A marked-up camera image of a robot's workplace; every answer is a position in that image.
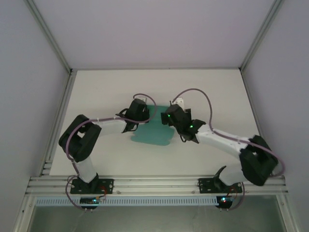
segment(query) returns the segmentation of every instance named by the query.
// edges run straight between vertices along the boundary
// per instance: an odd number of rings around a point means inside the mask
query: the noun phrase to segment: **purple cable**
[[[74,178],[77,178],[77,175],[74,175],[74,176],[72,176],[71,178],[68,177],[68,182],[67,182],[66,188],[65,188],[66,196],[68,197],[68,200],[72,203],[72,205],[74,205],[76,208],[78,208],[78,209],[84,211],[85,209],[83,209],[81,206],[77,205],[77,204],[72,200],[72,198],[70,197],[70,195],[69,195],[69,193],[68,193],[69,183],[70,183],[70,181],[72,181]]]
[[[85,124],[87,124],[87,123],[89,123],[89,122],[97,122],[97,121],[99,121],[99,122],[105,122],[105,121],[111,121],[111,120],[123,120],[123,121],[134,122],[134,123],[145,123],[145,122],[149,122],[150,120],[152,120],[152,119],[155,117],[155,114],[156,114],[156,112],[157,112],[157,105],[156,105],[154,99],[153,99],[152,97],[150,97],[149,95],[147,95],[147,94],[137,93],[137,94],[135,94],[135,95],[133,96],[133,98],[135,98],[135,97],[138,96],[138,95],[145,96],[145,97],[149,98],[149,99],[154,103],[154,113],[153,113],[153,115],[152,115],[149,119],[147,119],[147,120],[145,120],[145,121],[135,121],[135,120],[126,119],[126,118],[122,118],[122,117],[115,117],[115,118],[114,118],[114,117],[100,118],[99,120],[98,120],[98,119],[89,119],[89,120],[87,120],[87,121],[82,122],[81,124],[79,124],[79,125],[72,131],[72,133],[69,135],[68,140],[67,140],[67,143],[66,143],[66,155],[67,155],[68,159],[72,162],[73,168],[75,169],[77,175],[73,176],[71,179],[68,179],[68,182],[67,182],[67,185],[66,185],[66,188],[65,188],[65,192],[66,192],[66,196],[68,197],[69,201],[70,201],[75,207],[84,210],[83,208],[81,208],[80,206],[78,206],[77,204],[75,204],[74,201],[71,199],[71,197],[70,197],[69,194],[68,194],[68,186],[69,186],[70,181],[71,181],[72,179],[74,179],[74,178],[76,178],[76,177],[79,176],[79,171],[78,171],[78,169],[77,169],[77,167],[76,167],[76,164],[75,164],[75,162],[74,162],[74,159],[69,155],[69,144],[70,144],[70,141],[71,141],[73,135],[78,131],[78,129],[79,129],[80,127],[82,127],[83,125],[85,125]]]
[[[245,200],[245,185],[243,184],[243,182],[241,183],[241,186],[242,186],[242,197],[241,197],[241,200],[237,203],[237,205],[235,205],[234,207],[230,208],[228,211],[237,209],[238,207],[241,206],[241,204]]]
[[[265,152],[270,153],[271,155],[273,155],[273,156],[281,163],[281,166],[282,166],[282,170],[281,170],[279,173],[277,173],[276,175],[273,175],[272,177],[280,176],[280,175],[282,175],[282,174],[284,173],[284,171],[285,171],[285,164],[284,164],[284,162],[283,162],[273,151],[271,151],[271,150],[269,150],[269,149],[267,149],[267,148],[265,148],[265,147],[263,147],[263,146],[260,146],[260,145],[258,145],[258,144],[249,142],[249,141],[238,140],[238,139],[235,139],[235,138],[233,138],[233,137],[226,136],[226,135],[224,135],[224,134],[221,134],[221,133],[219,133],[219,132],[216,132],[216,131],[213,129],[212,124],[211,124],[211,121],[212,121],[212,105],[211,105],[211,101],[210,101],[209,97],[207,96],[207,94],[206,94],[203,90],[200,90],[200,89],[198,89],[198,88],[189,88],[189,89],[186,89],[186,90],[182,91],[180,94],[178,94],[178,95],[173,99],[172,102],[174,102],[178,97],[180,97],[180,96],[181,96],[182,94],[184,94],[185,92],[188,92],[188,91],[191,91],[191,90],[195,90],[195,91],[201,92],[201,93],[206,97],[206,99],[207,99],[207,101],[208,101],[208,104],[209,104],[209,108],[210,108],[210,117],[209,117],[208,125],[209,125],[210,130],[211,130],[213,133],[215,133],[216,135],[219,135],[219,136],[221,136],[221,137],[223,137],[223,138],[226,138],[226,139],[235,141],[235,142],[241,142],[241,143],[245,143],[245,144],[248,144],[248,145],[251,145],[251,146],[255,146],[255,147],[257,147],[257,148],[259,148],[259,149],[261,149],[261,150],[263,150],[263,151],[265,151]]]

